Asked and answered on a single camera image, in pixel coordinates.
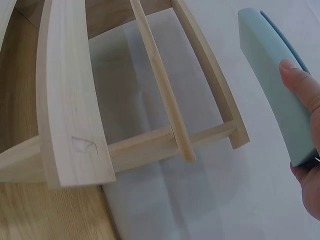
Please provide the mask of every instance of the wood grain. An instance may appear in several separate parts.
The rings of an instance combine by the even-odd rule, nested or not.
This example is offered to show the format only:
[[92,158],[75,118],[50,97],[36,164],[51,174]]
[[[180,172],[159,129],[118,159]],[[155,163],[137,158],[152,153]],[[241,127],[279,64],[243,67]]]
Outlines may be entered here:
[[0,1],[0,49],[5,37],[9,19],[17,0],[1,0]]
[[[227,138],[236,129],[234,121],[215,126],[190,137],[192,148]],[[109,146],[114,171],[121,172],[179,154],[170,127],[135,136]]]
[[[235,121],[229,121],[191,136],[192,147],[198,148],[218,140],[227,138],[237,128]],[[151,132],[134,136],[109,145],[110,156],[116,173],[147,165],[179,154],[179,149],[171,127],[163,127]],[[42,167],[40,147],[33,152],[32,157],[23,159],[16,165],[0,170],[0,182],[45,182],[45,172]]]
[[236,122],[237,129],[229,138],[232,147],[234,149],[239,148],[250,140],[235,99],[230,91],[219,63],[185,1],[171,0],[171,2],[173,10],[175,11],[175,14],[177,15],[200,63],[220,111],[222,120],[224,122],[232,120]]
[[[0,53],[1,152],[38,134],[37,39],[38,30],[14,10]],[[46,184],[0,183],[0,239],[115,240],[117,235],[100,187],[48,190]]]
[[[172,7],[170,0],[142,0],[141,4],[146,15]],[[17,0],[15,7],[39,29],[43,5],[44,0]],[[89,39],[135,20],[129,0],[86,0],[85,11]]]
[[187,162],[196,160],[187,129],[180,114],[179,107],[172,91],[165,66],[162,62],[154,36],[151,33],[147,18],[139,0],[130,0],[138,27],[149,57],[151,67],[158,85],[162,101],[168,115],[176,144]]
[[100,187],[0,184],[2,240],[115,240]]
[[0,153],[0,182],[45,182],[39,136]]
[[36,60],[37,121],[48,186],[115,181],[91,67],[85,0],[45,0]]
[[38,135],[37,41],[38,30],[14,10],[0,53],[0,152]]

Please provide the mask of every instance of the fingernail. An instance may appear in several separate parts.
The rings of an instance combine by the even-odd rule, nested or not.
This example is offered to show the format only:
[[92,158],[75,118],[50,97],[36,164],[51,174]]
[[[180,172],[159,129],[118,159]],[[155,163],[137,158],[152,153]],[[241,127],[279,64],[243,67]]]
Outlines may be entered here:
[[297,66],[288,58],[283,59],[280,62],[280,66],[283,67],[285,70],[295,69]]

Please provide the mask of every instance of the white paper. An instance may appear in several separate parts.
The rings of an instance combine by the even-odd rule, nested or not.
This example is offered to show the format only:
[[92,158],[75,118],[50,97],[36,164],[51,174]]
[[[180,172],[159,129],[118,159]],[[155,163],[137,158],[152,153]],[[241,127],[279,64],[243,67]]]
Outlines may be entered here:
[[[263,10],[320,79],[320,5],[316,0],[186,0],[226,77],[250,143],[228,139],[116,175],[104,186],[124,240],[318,239],[319,222],[301,189],[271,107],[239,47],[238,10]],[[222,123],[204,74],[174,12],[148,17],[189,134]],[[135,22],[89,41],[108,144],[168,126]]]

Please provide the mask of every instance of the wooden frame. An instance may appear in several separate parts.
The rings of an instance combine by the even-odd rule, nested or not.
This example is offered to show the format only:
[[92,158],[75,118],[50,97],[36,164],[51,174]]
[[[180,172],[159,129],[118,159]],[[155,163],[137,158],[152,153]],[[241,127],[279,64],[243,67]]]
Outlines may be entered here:
[[[1,176],[0,181],[46,181],[52,188],[99,185],[114,181],[114,172],[178,153],[186,161],[194,161],[194,148],[223,138],[229,137],[234,149],[249,141],[227,81],[184,1],[172,0],[168,5],[167,0],[152,0],[161,4],[152,10],[148,8],[146,13],[141,3],[147,4],[147,1],[128,1],[132,11],[112,26],[135,16],[170,126],[107,146],[91,70],[86,35],[87,31],[90,36],[91,20],[86,16],[85,0],[45,0],[36,66],[39,136],[0,153],[0,173],[8,173]],[[128,6],[125,0],[120,3]],[[190,137],[146,19],[146,14],[168,7],[174,9],[190,41],[224,122]],[[21,5],[20,8],[22,13],[27,9]],[[104,25],[93,32],[108,28]],[[38,167],[25,168],[31,161]],[[30,178],[34,173],[36,179]]]

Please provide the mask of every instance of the mortise hole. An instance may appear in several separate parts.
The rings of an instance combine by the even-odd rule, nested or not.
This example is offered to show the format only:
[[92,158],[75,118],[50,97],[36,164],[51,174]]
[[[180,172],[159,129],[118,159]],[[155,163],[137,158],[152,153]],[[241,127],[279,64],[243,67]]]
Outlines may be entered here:
[[93,141],[88,141],[79,137],[73,136],[71,138],[73,148],[76,152],[88,153],[95,149],[97,151],[97,146]]

